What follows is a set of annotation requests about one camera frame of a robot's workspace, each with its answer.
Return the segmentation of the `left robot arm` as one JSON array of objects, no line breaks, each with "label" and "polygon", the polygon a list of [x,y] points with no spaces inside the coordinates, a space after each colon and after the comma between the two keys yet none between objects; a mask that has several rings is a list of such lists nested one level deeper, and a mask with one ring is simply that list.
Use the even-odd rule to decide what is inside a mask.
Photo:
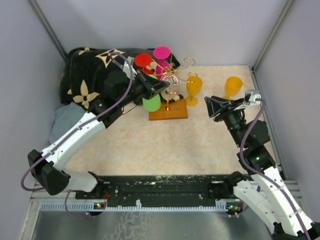
[{"label": "left robot arm", "polygon": [[112,125],[122,109],[140,99],[152,99],[170,84],[138,71],[130,80],[122,70],[112,71],[104,82],[105,98],[97,100],[90,112],[59,140],[38,152],[32,150],[27,158],[31,175],[51,196],[64,190],[83,191],[97,199],[103,195],[103,181],[93,172],[67,170],[69,160],[92,138]]}]

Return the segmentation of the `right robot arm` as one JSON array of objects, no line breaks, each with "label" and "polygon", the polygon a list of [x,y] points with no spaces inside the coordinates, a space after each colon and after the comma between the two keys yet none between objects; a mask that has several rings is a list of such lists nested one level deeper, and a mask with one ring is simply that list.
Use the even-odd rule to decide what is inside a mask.
[{"label": "right robot arm", "polygon": [[268,127],[259,118],[267,103],[260,94],[238,100],[205,97],[208,116],[224,122],[235,144],[241,166],[257,184],[253,188],[238,171],[223,180],[223,192],[241,199],[263,221],[273,240],[315,240],[320,224],[313,221],[297,203],[277,164],[265,148],[270,141]]}]

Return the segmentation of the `clear wine glass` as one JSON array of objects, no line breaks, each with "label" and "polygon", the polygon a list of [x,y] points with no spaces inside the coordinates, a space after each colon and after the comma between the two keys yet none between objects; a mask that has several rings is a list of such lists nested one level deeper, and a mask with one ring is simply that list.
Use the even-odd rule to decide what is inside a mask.
[{"label": "clear wine glass", "polygon": [[165,102],[173,103],[183,98],[179,95],[179,80],[176,76],[163,75],[160,80],[169,83],[169,86],[160,93]]}]

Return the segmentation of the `pink plastic wine glass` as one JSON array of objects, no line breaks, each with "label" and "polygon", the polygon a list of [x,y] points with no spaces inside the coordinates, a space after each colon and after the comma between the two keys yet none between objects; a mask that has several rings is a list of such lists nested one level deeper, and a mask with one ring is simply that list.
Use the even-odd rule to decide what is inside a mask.
[{"label": "pink plastic wine glass", "polygon": [[168,58],[171,57],[171,50],[167,46],[159,46],[153,50],[153,56],[159,60],[155,69],[155,74],[159,77],[165,72],[164,69],[170,66]]}]

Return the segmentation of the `red plastic wine glass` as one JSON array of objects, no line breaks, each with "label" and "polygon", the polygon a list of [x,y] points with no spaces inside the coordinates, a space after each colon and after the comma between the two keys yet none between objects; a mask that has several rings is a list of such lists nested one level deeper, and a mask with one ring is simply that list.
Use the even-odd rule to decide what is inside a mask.
[{"label": "red plastic wine glass", "polygon": [[148,69],[148,66],[152,63],[153,59],[152,56],[148,53],[141,53],[138,54],[135,59],[134,63],[142,68],[142,71],[146,73],[147,75],[153,75],[154,72],[150,69]]}]

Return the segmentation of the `green plastic wine glass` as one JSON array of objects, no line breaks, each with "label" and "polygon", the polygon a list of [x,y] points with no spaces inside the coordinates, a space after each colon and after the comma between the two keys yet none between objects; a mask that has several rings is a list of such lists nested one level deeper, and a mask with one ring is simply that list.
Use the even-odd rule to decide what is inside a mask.
[{"label": "green plastic wine glass", "polygon": [[156,112],[161,107],[160,95],[157,94],[151,99],[142,98],[142,104],[146,111]]}]

